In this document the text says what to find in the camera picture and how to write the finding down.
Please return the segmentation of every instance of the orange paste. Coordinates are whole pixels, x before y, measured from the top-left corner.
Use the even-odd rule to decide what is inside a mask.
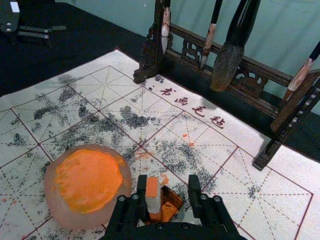
[[[60,196],[71,211],[82,214],[102,209],[122,182],[116,159],[97,150],[78,150],[55,169],[54,183]]]

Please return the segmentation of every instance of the calligraphy brush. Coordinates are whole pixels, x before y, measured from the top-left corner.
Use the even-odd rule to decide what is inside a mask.
[[[303,83],[308,73],[311,71],[312,65],[315,63],[317,58],[320,55],[320,41],[310,54],[310,56],[307,58],[303,66],[300,68],[300,70],[297,72],[297,74],[292,78],[290,81],[288,88],[284,94],[283,100],[288,101],[288,99],[291,97],[291,95],[298,89],[298,87]]]
[[[170,31],[170,3],[171,0],[165,0],[164,3],[164,12],[163,12],[163,20],[162,20],[162,28],[161,28],[161,44],[162,44],[162,52],[163,55],[166,54],[167,46],[168,46],[168,36]]]
[[[203,46],[203,53],[202,53],[202,58],[201,58],[201,63],[200,63],[200,69],[203,70],[207,60],[208,60],[208,55],[210,53],[210,49],[212,46],[212,42],[214,40],[214,35],[216,33],[216,25],[217,25],[217,21],[218,21],[218,17],[219,17],[219,13],[220,13],[220,9],[221,9],[221,5],[222,5],[222,1],[223,0],[216,0],[215,1],[215,5],[214,5],[214,10],[212,13],[212,18],[211,18],[211,23],[208,29],[208,33],[206,34],[206,38],[204,41],[204,46]]]
[[[255,24],[260,0],[241,0],[230,23],[225,43],[211,76],[211,89],[222,92],[231,83],[244,56],[245,45]]]

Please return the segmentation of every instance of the wooden rack leg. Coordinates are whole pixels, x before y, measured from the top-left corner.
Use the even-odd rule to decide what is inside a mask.
[[[290,133],[294,126],[306,115],[320,100],[320,80],[318,80],[305,98],[300,102],[296,111],[288,117],[282,124],[275,136],[271,139],[265,150],[253,161],[252,165],[260,171],[271,161],[281,144],[285,141],[288,133]]]
[[[154,7],[154,23],[149,28],[147,39],[142,46],[139,69],[134,71],[136,84],[144,82],[159,73],[164,59],[161,44],[161,28],[164,16],[165,1],[156,0]]]

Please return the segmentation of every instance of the brush rack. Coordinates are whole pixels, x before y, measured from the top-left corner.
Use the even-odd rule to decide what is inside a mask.
[[[154,22],[149,28],[147,38],[142,46],[139,69],[134,72],[134,82],[142,83],[147,78],[157,75],[160,71],[163,72],[162,66],[165,58],[198,73],[199,77],[205,81],[211,81],[212,73],[208,66],[204,70],[200,70],[199,67],[205,43],[204,37],[171,23],[168,46],[165,55],[163,55],[161,29],[164,5],[164,0],[155,1]],[[172,49],[174,35],[183,38],[181,53]],[[220,44],[214,42],[210,51],[218,54],[221,47]],[[319,101],[320,80],[317,81],[319,76],[320,69],[311,71],[290,99],[279,107],[261,98],[264,86],[268,81],[273,81],[287,87],[293,76],[252,58],[243,57],[235,77],[226,90],[273,118],[270,127],[274,136],[252,163],[257,169],[262,170],[270,162],[281,144],[286,140],[288,133]]]

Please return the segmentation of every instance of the brush handle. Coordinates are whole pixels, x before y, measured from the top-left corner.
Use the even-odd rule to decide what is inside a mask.
[[[217,24],[222,2],[223,2],[223,0],[216,0],[215,1],[214,10],[212,13],[212,18],[211,18],[212,24]]]
[[[307,77],[308,73],[311,71],[313,64],[315,63],[316,59],[320,55],[320,41],[310,54],[309,58],[305,61],[303,66],[294,76],[294,78],[290,81],[288,88],[284,94],[283,100],[288,101],[290,96],[298,89],[298,87],[304,82],[305,78]]]
[[[171,0],[165,0],[164,7],[170,8]]]
[[[318,42],[318,44],[310,54],[309,58],[315,61],[319,57],[319,55],[320,55],[320,41]]]
[[[260,0],[241,0],[226,35],[226,41],[244,47],[254,27]]]

